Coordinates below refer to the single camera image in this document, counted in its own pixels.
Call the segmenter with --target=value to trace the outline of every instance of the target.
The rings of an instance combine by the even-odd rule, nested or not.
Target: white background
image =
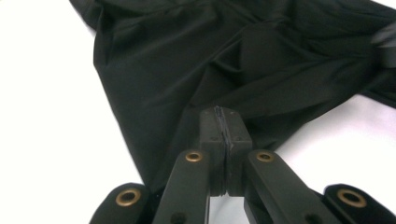
[[[0,0],[0,223],[88,223],[111,190],[141,183],[93,40],[68,1]],[[395,213],[395,124],[395,109],[356,96],[278,153],[310,188],[353,185]],[[211,223],[247,223],[243,214],[240,199],[212,201]]]

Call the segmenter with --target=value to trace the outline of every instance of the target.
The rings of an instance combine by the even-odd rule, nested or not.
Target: black fabric
[[[154,192],[166,184],[178,153],[193,147],[202,109],[238,111],[255,147],[276,149],[309,120],[382,79],[372,36],[396,21],[395,10],[368,0],[92,4],[85,8],[100,13],[83,18],[97,31],[94,64]]]
[[[382,74],[363,94],[396,108],[396,22],[377,32],[372,43]]]

